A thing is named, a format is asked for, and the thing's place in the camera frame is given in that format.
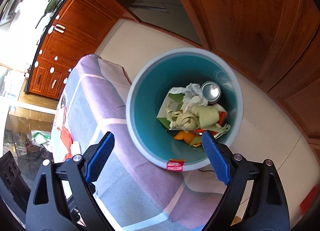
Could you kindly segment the orange fruit peel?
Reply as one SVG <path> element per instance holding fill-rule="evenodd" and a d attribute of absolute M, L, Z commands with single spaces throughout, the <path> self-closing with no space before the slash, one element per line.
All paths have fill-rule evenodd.
<path fill-rule="evenodd" d="M 179 131 L 178 134 L 174 136 L 174 139 L 177 141 L 184 141 L 184 143 L 193 147 L 200 147 L 202 145 L 202 137 L 197 133 L 192 131 Z"/>

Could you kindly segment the red plastic bag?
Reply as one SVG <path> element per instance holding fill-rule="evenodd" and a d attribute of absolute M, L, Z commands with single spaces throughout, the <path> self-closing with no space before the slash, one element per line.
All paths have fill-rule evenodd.
<path fill-rule="evenodd" d="M 73 157 L 71 152 L 73 137 L 70 131 L 66 128 L 66 113 L 67 107 L 65 106 L 57 111 L 57 130 L 60 131 L 60 139 L 67 150 L 64 156 L 64 161 Z"/>

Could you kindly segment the pale green pomelo peel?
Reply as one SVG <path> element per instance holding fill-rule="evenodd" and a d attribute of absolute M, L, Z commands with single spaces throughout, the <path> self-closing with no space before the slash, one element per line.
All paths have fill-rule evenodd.
<path fill-rule="evenodd" d="M 220 111 L 227 112 L 221 105 L 213 104 L 207 106 L 194 105 L 188 112 L 183 112 L 182 109 L 173 112 L 172 115 L 176 120 L 171 122 L 170 126 L 177 129 L 171 129 L 171 131 L 194 132 L 194 130 L 202 128 L 205 131 L 213 130 L 217 132 L 214 137 L 219 138 L 231 129 L 231 125 L 226 122 L 226 118 L 222 126 L 217 124 Z"/>

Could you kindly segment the orange red snack wrapper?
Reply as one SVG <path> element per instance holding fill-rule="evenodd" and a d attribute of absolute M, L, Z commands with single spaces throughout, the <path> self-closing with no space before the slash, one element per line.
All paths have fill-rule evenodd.
<path fill-rule="evenodd" d="M 226 116 L 227 116 L 227 112 L 220 111 L 220 112 L 219 112 L 219 121 L 217 122 L 217 124 L 219 124 L 220 126 L 222 126 L 222 124 L 223 124 L 224 121 L 225 121 Z M 194 132 L 196 132 L 196 133 L 198 133 L 198 134 L 201 134 L 201 133 L 204 133 L 205 130 L 203 130 L 202 128 L 198 128 L 198 129 L 194 130 Z M 211 133 L 212 135 L 217 134 L 217 132 L 215 132 L 215 131 L 213 131 L 213 130 L 211 130 L 210 133 Z"/>

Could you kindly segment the white tissue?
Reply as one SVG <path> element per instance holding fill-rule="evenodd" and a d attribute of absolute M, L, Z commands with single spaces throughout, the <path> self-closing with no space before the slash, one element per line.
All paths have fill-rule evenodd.
<path fill-rule="evenodd" d="M 208 101 L 204 98 L 199 84 L 190 83 L 182 89 L 182 93 L 184 94 L 181 106 L 183 112 L 190 111 L 194 105 L 208 105 Z"/>

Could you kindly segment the metal drink can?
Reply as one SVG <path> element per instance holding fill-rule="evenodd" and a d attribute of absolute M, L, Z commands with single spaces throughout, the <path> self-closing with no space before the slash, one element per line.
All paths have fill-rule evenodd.
<path fill-rule="evenodd" d="M 209 104 L 216 103 L 221 97 L 221 89 L 214 81 L 207 81 L 202 84 L 201 91 Z"/>

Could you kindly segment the white green carton box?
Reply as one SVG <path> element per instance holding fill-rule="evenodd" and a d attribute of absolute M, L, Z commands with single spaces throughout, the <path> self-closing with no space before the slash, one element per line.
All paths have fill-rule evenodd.
<path fill-rule="evenodd" d="M 172 115 L 173 112 L 181 110 L 184 97 L 184 88 L 183 87 L 173 87 L 169 90 L 165 96 L 163 103 L 157 114 L 157 120 L 167 129 L 176 130 L 170 126 L 170 123 L 175 121 L 176 118 Z"/>

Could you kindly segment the grey teal trash bin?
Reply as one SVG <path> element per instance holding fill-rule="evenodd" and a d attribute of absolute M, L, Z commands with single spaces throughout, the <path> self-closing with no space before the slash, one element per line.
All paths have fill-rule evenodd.
<path fill-rule="evenodd" d="M 202 133 L 230 146 L 244 102 L 232 69 L 199 48 L 177 48 L 152 58 L 134 79 L 126 104 L 127 127 L 139 152 L 170 171 L 205 167 Z"/>

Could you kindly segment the red label on bin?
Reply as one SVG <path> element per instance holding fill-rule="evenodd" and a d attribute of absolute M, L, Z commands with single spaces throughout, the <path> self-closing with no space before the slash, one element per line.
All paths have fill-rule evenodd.
<path fill-rule="evenodd" d="M 183 171 L 184 159 L 170 159 L 167 161 L 166 170 L 168 171 Z"/>

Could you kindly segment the white green plastic bag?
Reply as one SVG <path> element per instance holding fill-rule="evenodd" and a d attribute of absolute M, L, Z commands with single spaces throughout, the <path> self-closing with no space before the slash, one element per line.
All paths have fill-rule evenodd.
<path fill-rule="evenodd" d="M 50 150 L 51 133 L 48 131 L 31 130 L 31 143 Z"/>

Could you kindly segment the plaid grey pink tablecloth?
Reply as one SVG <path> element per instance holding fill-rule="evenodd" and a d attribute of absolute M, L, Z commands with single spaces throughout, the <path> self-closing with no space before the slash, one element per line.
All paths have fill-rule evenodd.
<path fill-rule="evenodd" d="M 116 230 L 201 230 L 218 205 L 225 186 L 212 169 L 167 171 L 150 163 L 127 129 L 125 102 L 130 80 L 122 66 L 90 54 L 72 69 L 57 111 L 67 107 L 66 128 L 73 155 L 97 144 L 106 132 L 114 149 L 97 182 L 96 199 Z M 53 158 L 67 152 L 55 114 L 50 144 Z"/>

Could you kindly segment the wooden drawer cabinet run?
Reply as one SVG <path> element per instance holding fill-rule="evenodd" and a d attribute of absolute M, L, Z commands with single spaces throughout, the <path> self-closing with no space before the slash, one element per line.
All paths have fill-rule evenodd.
<path fill-rule="evenodd" d="M 27 92 L 59 99 L 72 69 L 95 53 L 119 19 L 135 20 L 115 0 L 65 0 L 41 37 Z"/>

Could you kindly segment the wooden cabinet door panel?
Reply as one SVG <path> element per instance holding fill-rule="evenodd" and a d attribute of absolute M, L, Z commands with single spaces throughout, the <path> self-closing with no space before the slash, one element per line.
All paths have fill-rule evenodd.
<path fill-rule="evenodd" d="M 319 144 L 319 9 L 313 0 L 180 0 L 203 48 L 272 98 Z"/>

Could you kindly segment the steel range hood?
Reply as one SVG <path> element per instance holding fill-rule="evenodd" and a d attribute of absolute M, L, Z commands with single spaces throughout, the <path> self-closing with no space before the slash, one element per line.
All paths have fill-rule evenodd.
<path fill-rule="evenodd" d="M 1 26 L 10 24 L 19 9 L 20 3 L 22 3 L 23 0 L 4 0 L 1 4 Z"/>

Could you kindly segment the green frying pan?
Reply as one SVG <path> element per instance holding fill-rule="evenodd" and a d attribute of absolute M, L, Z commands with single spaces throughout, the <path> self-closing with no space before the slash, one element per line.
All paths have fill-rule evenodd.
<path fill-rule="evenodd" d="M 47 5 L 47 7 L 46 7 L 46 9 L 45 9 L 45 11 L 44 11 L 44 14 L 40 17 L 40 19 L 39 19 L 39 21 L 38 21 L 38 23 L 37 23 L 37 25 L 36 25 L 35 28 L 38 27 L 38 25 L 39 25 L 39 23 L 41 22 L 41 20 L 42 20 L 47 14 L 52 13 L 53 11 L 56 10 L 56 8 L 58 7 L 58 5 L 60 4 L 61 1 L 62 1 L 62 0 L 49 0 L 49 1 L 48 1 L 48 5 Z"/>

